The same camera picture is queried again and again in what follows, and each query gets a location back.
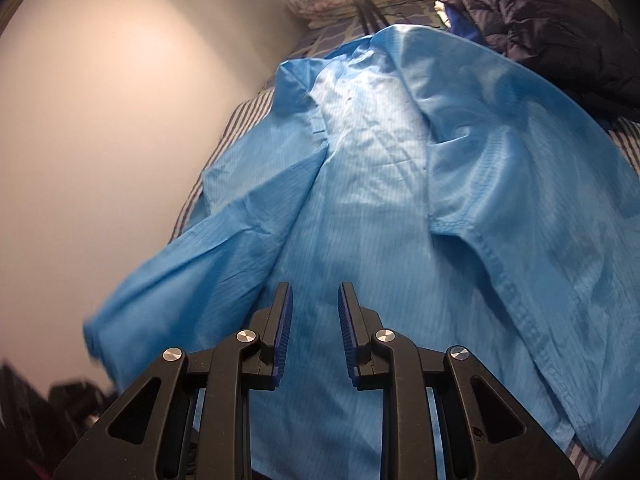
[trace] dark puffer jacket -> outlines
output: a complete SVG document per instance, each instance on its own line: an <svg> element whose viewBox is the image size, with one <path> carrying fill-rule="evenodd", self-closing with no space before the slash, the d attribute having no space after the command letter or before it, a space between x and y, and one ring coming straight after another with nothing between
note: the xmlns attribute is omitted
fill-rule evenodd
<svg viewBox="0 0 640 480"><path fill-rule="evenodd" d="M441 0L591 112L640 121L640 54L591 0Z"/></svg>

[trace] black object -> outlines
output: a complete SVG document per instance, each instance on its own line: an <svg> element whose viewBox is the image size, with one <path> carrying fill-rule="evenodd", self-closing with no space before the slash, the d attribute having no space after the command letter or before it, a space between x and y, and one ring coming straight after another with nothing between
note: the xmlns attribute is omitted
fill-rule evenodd
<svg viewBox="0 0 640 480"><path fill-rule="evenodd" d="M0 368L0 413L4 439L49 474L78 440L73 423L8 364Z"/></svg>
<svg viewBox="0 0 640 480"><path fill-rule="evenodd" d="M441 0L468 13L488 46L598 116L640 121L640 54L591 0Z"/></svg>
<svg viewBox="0 0 640 480"><path fill-rule="evenodd" d="M577 480L567 456L467 349L418 348L338 290L347 367L359 390L382 389L381 480L436 480L432 388L448 480Z"/></svg>
<svg viewBox="0 0 640 480"><path fill-rule="evenodd" d="M389 22L373 0L353 0L353 5L356 8L358 20L365 36L370 34L369 25L374 33L389 26ZM380 19L382 26L378 25L378 19Z"/></svg>
<svg viewBox="0 0 640 480"><path fill-rule="evenodd" d="M116 398L116 393L106 396L89 381L75 381L54 384L49 389L47 401L73 422L80 438L93 425L92 416L98 419Z"/></svg>
<svg viewBox="0 0 640 480"><path fill-rule="evenodd" d="M0 473L2 478L41 480L20 449L15 447L13 439L2 424L0 424Z"/></svg>
<svg viewBox="0 0 640 480"><path fill-rule="evenodd" d="M249 330L213 349L165 351L78 441L54 480L183 479L201 388L197 480L250 480L249 389L279 385L292 308L291 288L280 283L273 304L254 313Z"/></svg>
<svg viewBox="0 0 640 480"><path fill-rule="evenodd" d="M640 408L617 446L591 480L636 478L640 472Z"/></svg>

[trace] metal screw head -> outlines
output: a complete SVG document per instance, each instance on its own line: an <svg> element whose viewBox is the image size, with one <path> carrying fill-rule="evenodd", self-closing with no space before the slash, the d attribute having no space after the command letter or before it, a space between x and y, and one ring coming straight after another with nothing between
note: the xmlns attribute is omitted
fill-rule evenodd
<svg viewBox="0 0 640 480"><path fill-rule="evenodd" d="M395 338L396 338L396 334L394 334L388 328L383 328L382 330L378 330L376 332L376 339L378 341L388 343L389 341L393 341Z"/></svg>
<svg viewBox="0 0 640 480"><path fill-rule="evenodd" d="M241 343L250 343L255 339L255 332L253 330L241 330L236 335L236 339Z"/></svg>
<svg viewBox="0 0 640 480"><path fill-rule="evenodd" d="M180 357L182 357L182 350L176 348L175 346L172 346L171 348L167 348L164 351L162 357L165 361L177 361L178 359L180 359Z"/></svg>
<svg viewBox="0 0 640 480"><path fill-rule="evenodd" d="M469 357L469 350L463 346L453 346L451 347L451 350L449 350L449 353L451 354L451 357L458 361L464 361Z"/></svg>

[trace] navy quilted jacket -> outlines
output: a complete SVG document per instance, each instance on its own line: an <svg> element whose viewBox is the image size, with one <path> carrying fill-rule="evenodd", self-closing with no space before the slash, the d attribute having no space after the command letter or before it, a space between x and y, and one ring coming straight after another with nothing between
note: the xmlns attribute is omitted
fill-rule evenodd
<svg viewBox="0 0 640 480"><path fill-rule="evenodd" d="M591 112L640 121L640 54L591 0L441 0Z"/></svg>

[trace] bed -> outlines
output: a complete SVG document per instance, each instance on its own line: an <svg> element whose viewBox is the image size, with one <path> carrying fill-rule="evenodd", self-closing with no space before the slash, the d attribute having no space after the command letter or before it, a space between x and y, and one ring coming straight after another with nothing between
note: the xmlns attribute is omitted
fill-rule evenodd
<svg viewBox="0 0 640 480"><path fill-rule="evenodd" d="M455 2L455 0L447 0L450 6L455 5ZM480 32L486 32L482 29L482 24L474 21L474 12L476 9L461 7L457 10L457 14L447 13L447 16L456 16L457 19L467 20L467 22L475 25ZM446 24L447 20L443 20L441 15L436 12L434 0L391 1L391 3L388 2L387 5L384 5L383 11L391 23L423 25L441 30L449 30ZM452 21L453 20L449 20L451 29L453 29ZM316 25L323 26L311 30L293 50L289 59L322 58L341 45L362 36L362 28L358 24L356 17L334 20L329 24L324 24L322 20L318 19L316 20ZM203 171L210 168L229 147L238 142L245 133L254 128L254 126L259 124L268 115L273 105L273 85L274 81L272 78L255 98L245 101L236 108L220 136L220 141L216 149L207 159ZM587 92L587 94L584 94L580 91L572 94L574 88L567 89L567 92L572 97L575 96L578 101L583 95L592 95L592 93ZM589 99L587 105L593 103L591 97L589 97ZM598 121L602 135L608 136L610 142L618 147L621 155L636 174L640 174L640 124L619 114L594 114L593 117ZM191 228L198 225L199 222L206 217L207 211L203 198L203 181L201 178L198 178L178 215L170 242L177 240L183 234L189 232ZM566 453L576 466L581 479L588 480L594 471L596 471L598 462L591 459L583 451L580 443L575 440L572 441Z"/></svg>

